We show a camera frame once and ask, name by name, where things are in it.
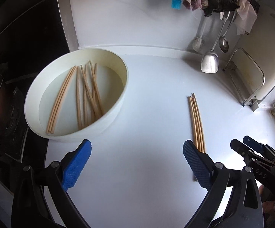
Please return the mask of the wooden chopstick two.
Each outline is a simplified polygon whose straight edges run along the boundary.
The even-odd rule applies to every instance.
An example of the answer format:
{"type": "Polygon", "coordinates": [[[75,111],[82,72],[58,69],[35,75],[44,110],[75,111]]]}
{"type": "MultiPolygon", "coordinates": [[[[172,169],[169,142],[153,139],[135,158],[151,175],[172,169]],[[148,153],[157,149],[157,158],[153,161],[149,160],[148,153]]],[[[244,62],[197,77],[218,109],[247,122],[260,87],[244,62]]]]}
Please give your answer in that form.
{"type": "Polygon", "coordinates": [[[95,118],[99,118],[100,113],[99,113],[99,110],[97,108],[96,102],[95,102],[94,98],[92,97],[92,93],[91,93],[91,90],[90,90],[88,82],[87,82],[87,77],[86,77],[83,65],[80,65],[80,68],[81,68],[81,72],[82,72],[84,86],[85,86],[85,89],[86,89],[86,92],[87,92],[87,96],[88,96],[88,99],[89,99],[90,104],[92,106],[92,110],[94,111],[95,118]]]}

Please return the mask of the wooden chopstick twelve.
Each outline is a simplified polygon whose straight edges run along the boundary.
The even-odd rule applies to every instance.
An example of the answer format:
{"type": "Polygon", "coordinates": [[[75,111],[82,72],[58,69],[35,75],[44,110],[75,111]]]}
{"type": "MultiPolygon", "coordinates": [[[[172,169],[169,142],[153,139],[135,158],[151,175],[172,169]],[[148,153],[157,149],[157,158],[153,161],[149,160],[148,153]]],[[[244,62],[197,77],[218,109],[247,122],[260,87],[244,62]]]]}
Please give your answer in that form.
{"type": "Polygon", "coordinates": [[[97,85],[97,77],[96,77],[96,82],[95,82],[95,89],[96,89],[96,97],[97,97],[98,110],[100,112],[100,116],[102,116],[104,114],[104,111],[103,111],[102,101],[101,101],[101,98],[100,98],[99,88],[98,88],[98,85],[97,85]]]}

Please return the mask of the dark rag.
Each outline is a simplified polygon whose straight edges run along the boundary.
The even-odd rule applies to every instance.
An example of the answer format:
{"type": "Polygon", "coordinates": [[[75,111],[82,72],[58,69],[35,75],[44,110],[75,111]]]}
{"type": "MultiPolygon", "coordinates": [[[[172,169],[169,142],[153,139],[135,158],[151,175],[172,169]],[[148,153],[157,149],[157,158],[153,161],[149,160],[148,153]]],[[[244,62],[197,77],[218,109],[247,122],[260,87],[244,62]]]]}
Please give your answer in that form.
{"type": "Polygon", "coordinates": [[[235,0],[208,0],[208,6],[203,11],[205,17],[209,17],[212,13],[232,12],[238,8],[235,0]]]}

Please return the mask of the wooden chopstick three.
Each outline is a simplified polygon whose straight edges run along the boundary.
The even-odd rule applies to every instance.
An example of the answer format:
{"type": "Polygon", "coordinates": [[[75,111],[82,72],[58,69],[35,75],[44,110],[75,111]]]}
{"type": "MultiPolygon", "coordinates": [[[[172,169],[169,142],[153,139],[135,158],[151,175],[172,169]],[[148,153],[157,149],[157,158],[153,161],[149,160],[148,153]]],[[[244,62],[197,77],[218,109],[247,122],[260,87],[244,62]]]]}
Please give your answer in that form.
{"type": "Polygon", "coordinates": [[[95,101],[95,105],[97,106],[97,97],[96,97],[96,89],[95,89],[95,82],[96,82],[96,77],[97,77],[97,65],[93,66],[93,64],[90,64],[90,67],[92,69],[92,98],[95,101]]]}

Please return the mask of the wooden chopstick four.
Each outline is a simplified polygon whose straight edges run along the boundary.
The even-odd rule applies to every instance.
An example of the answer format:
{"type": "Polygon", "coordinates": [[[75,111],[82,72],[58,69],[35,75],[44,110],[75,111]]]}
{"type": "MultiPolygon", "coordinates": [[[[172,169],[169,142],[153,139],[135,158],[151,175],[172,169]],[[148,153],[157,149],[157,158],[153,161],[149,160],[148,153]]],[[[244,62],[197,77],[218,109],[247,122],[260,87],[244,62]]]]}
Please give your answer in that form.
{"type": "Polygon", "coordinates": [[[195,125],[195,116],[194,116],[194,111],[193,111],[192,99],[190,96],[188,96],[188,104],[189,104],[189,108],[190,108],[190,116],[191,116],[191,121],[192,121],[193,143],[195,146],[198,146],[196,125],[195,125]]]}

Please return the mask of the white cloth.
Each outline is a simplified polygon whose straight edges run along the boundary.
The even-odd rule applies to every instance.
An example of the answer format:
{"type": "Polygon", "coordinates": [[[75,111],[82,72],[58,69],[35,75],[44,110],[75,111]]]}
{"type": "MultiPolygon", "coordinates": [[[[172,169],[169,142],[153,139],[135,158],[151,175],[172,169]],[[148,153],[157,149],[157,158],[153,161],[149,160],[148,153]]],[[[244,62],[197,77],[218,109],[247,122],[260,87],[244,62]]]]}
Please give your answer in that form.
{"type": "Polygon", "coordinates": [[[248,0],[239,0],[239,8],[234,24],[237,27],[237,35],[250,33],[257,19],[257,14],[248,0]]]}

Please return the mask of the wooden chopstick five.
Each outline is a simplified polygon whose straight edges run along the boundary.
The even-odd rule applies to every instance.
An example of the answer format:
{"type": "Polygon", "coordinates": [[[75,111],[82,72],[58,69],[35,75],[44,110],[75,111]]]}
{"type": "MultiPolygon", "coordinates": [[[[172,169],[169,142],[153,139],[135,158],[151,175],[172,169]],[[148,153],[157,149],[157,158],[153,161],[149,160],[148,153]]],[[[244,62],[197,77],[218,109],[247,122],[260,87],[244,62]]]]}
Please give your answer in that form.
{"type": "Polygon", "coordinates": [[[190,104],[190,113],[192,117],[192,125],[194,128],[194,144],[200,152],[204,152],[203,129],[195,94],[189,96],[188,101],[190,104]]]}

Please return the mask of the wooden chopstick one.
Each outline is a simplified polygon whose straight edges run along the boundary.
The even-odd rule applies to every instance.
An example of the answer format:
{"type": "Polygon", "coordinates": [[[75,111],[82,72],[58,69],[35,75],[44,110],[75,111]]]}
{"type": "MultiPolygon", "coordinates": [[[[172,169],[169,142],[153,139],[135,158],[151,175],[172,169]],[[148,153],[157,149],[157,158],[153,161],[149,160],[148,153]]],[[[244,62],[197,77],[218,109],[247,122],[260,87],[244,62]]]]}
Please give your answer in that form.
{"type": "Polygon", "coordinates": [[[58,112],[58,109],[60,107],[61,100],[64,96],[65,90],[67,89],[69,81],[72,79],[72,75],[74,74],[74,71],[76,70],[76,68],[77,68],[76,66],[73,66],[70,69],[70,71],[67,74],[64,82],[61,85],[61,88],[60,88],[60,90],[58,92],[58,95],[55,99],[55,102],[54,102],[54,105],[53,105],[53,108],[52,108],[52,111],[51,111],[51,114],[50,114],[50,117],[49,117],[46,133],[53,134],[53,125],[55,124],[55,121],[57,120],[57,112],[58,112]]]}

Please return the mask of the steel ladle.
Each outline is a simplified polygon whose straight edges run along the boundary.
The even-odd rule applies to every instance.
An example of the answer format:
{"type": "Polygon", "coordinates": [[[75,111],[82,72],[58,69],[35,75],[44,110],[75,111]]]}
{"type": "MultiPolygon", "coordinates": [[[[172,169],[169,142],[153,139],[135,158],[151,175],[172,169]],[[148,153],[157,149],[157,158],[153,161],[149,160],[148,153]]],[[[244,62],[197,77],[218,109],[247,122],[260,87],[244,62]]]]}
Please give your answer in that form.
{"type": "MultiPolygon", "coordinates": [[[[224,27],[226,25],[226,22],[229,19],[229,16],[230,16],[230,12],[225,12],[225,14],[224,14],[224,22],[223,22],[223,25],[222,25],[222,29],[224,29],[224,27]]],[[[222,52],[224,52],[224,53],[228,52],[228,49],[229,49],[229,45],[228,45],[228,42],[227,42],[227,39],[226,39],[227,32],[228,32],[228,27],[225,30],[225,32],[219,37],[219,41],[218,41],[219,47],[222,50],[222,52]]]]}

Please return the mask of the wooden chopstick six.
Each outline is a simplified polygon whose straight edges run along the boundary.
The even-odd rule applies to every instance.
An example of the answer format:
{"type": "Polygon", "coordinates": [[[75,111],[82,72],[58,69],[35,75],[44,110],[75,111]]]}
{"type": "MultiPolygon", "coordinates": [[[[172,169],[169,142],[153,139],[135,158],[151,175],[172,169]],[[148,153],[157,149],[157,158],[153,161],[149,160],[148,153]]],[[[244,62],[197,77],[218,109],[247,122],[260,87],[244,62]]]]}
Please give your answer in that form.
{"type": "Polygon", "coordinates": [[[194,93],[192,93],[192,103],[193,103],[194,119],[196,123],[197,148],[200,152],[205,153],[205,140],[203,136],[201,117],[200,117],[196,96],[194,93]]]}

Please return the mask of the wooden chopstick seven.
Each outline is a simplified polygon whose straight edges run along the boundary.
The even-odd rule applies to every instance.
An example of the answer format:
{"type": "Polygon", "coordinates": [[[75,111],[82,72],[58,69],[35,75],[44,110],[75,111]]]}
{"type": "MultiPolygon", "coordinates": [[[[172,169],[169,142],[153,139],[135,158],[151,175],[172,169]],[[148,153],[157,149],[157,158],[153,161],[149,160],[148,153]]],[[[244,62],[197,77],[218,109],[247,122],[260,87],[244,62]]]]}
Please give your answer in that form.
{"type": "Polygon", "coordinates": [[[199,111],[199,106],[197,103],[197,99],[196,99],[196,95],[194,93],[192,93],[194,101],[195,101],[195,107],[197,110],[197,116],[198,116],[198,120],[199,120],[199,126],[200,126],[200,135],[201,135],[201,140],[202,140],[202,152],[206,153],[206,145],[205,145],[205,137],[204,137],[204,132],[203,132],[203,124],[201,121],[201,115],[200,115],[200,111],[199,111]]]}

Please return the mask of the white dish brush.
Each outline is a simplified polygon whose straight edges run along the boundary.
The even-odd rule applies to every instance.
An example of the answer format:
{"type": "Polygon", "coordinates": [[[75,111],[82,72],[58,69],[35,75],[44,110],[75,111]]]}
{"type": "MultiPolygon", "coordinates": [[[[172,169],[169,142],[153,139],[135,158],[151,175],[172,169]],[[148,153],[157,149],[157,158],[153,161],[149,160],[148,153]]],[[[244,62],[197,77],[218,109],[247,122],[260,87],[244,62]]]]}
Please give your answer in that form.
{"type": "Polygon", "coordinates": [[[200,25],[196,33],[196,37],[192,42],[192,49],[197,53],[201,52],[201,48],[203,44],[203,35],[205,33],[205,28],[208,23],[208,19],[209,19],[208,17],[201,18],[200,25]]]}

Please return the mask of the steel spatula turner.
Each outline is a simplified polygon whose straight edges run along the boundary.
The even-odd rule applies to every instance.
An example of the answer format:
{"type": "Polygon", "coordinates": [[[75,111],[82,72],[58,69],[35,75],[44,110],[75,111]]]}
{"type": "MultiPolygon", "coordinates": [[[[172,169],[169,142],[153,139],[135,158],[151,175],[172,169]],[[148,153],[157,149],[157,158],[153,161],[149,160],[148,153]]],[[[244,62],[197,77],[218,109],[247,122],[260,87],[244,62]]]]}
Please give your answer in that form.
{"type": "Polygon", "coordinates": [[[218,60],[218,54],[215,52],[215,47],[218,44],[220,38],[224,37],[226,35],[226,33],[228,32],[228,30],[229,30],[229,28],[230,28],[230,26],[231,26],[231,24],[232,24],[232,22],[235,18],[235,13],[236,13],[236,11],[234,11],[232,13],[232,17],[231,17],[230,20],[229,20],[230,12],[227,12],[224,15],[222,27],[219,31],[219,34],[218,34],[212,48],[203,55],[203,58],[202,58],[202,61],[201,61],[201,67],[200,67],[201,71],[203,73],[213,74],[213,73],[216,73],[218,71],[219,60],[218,60]],[[221,35],[227,21],[230,21],[230,23],[229,23],[225,33],[223,35],[221,35]]]}

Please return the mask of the steel cutting board rack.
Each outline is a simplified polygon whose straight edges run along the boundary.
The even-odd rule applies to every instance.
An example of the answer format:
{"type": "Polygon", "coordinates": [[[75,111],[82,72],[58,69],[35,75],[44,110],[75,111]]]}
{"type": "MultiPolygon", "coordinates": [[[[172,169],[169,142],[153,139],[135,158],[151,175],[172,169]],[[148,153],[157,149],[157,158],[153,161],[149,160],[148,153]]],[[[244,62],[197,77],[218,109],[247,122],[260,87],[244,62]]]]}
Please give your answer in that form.
{"type": "Polygon", "coordinates": [[[230,79],[239,103],[253,111],[258,109],[257,95],[265,84],[265,75],[252,56],[244,48],[236,48],[223,72],[230,79]]]}

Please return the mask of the wooden chopstick ten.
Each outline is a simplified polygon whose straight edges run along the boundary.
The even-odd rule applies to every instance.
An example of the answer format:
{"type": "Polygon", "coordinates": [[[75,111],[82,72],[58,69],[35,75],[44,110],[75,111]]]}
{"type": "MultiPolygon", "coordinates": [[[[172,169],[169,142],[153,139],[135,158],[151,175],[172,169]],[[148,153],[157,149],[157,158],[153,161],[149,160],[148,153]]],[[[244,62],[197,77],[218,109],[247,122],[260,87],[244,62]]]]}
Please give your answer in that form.
{"type": "MultiPolygon", "coordinates": [[[[64,101],[64,99],[65,99],[66,93],[67,93],[67,91],[68,91],[69,84],[68,84],[67,89],[65,90],[64,96],[63,96],[63,98],[62,98],[62,100],[61,100],[60,107],[59,107],[58,112],[57,112],[57,120],[58,120],[58,116],[59,116],[59,113],[60,113],[61,108],[62,108],[62,105],[63,105],[63,101],[64,101]]],[[[54,131],[55,131],[55,127],[56,127],[56,124],[57,124],[57,120],[55,121],[55,124],[53,125],[53,133],[54,133],[54,131]]]]}

